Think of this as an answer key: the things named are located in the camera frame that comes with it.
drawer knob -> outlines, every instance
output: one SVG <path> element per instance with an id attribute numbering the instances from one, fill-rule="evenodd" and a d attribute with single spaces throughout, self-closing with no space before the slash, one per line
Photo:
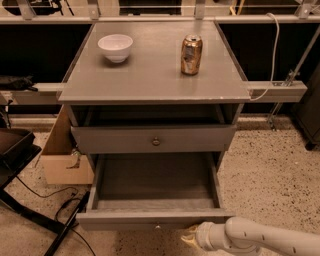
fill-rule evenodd
<path id="1" fill-rule="evenodd" d="M 152 145 L 153 146 L 159 146 L 160 145 L 160 140 L 158 139 L 158 137 L 154 137 L 154 139 L 152 141 Z"/>

cabinet top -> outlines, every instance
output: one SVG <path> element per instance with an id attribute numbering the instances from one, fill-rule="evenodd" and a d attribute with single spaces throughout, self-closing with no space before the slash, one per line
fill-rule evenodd
<path id="1" fill-rule="evenodd" d="M 133 38 L 129 58 L 107 60 L 100 38 Z M 184 37 L 202 37 L 200 71 L 181 73 Z M 97 23 L 82 49 L 59 100 L 66 104 L 242 103 L 249 100 L 235 64 L 212 21 Z"/>

white cable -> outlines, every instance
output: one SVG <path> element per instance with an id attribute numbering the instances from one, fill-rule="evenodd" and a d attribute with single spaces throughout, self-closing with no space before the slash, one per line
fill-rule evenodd
<path id="1" fill-rule="evenodd" d="M 273 54 L 272 54 L 272 68 L 271 68 L 271 78 L 270 78 L 270 83 L 272 83 L 273 76 L 274 76 L 275 61 L 276 61 L 277 45 L 278 45 L 278 39 L 279 39 L 279 34 L 280 34 L 280 26 L 279 26 L 279 22 L 278 22 L 276 16 L 274 16 L 272 13 L 267 13 L 267 15 L 270 18 L 274 19 L 274 21 L 276 22 L 276 26 L 277 26 L 277 34 L 276 34 L 276 39 L 274 41 Z M 250 99 L 250 101 L 256 101 L 256 100 L 261 99 L 264 95 L 266 95 L 268 90 L 269 89 L 266 89 L 260 96 L 258 96 L 257 98 L 254 98 L 254 99 Z"/>

white bowl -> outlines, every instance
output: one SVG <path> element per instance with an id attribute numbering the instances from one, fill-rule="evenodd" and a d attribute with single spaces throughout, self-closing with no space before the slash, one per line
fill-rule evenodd
<path id="1" fill-rule="evenodd" d="M 121 63 L 128 58 L 132 44 L 130 36 L 121 34 L 105 36 L 98 42 L 102 54 L 114 63 Z"/>

cardboard flap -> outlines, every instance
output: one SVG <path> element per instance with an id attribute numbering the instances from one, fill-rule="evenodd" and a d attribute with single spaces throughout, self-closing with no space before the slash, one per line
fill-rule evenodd
<path id="1" fill-rule="evenodd" d="M 70 155 L 73 148 L 71 136 L 70 120 L 66 109 L 62 106 L 42 155 Z"/>

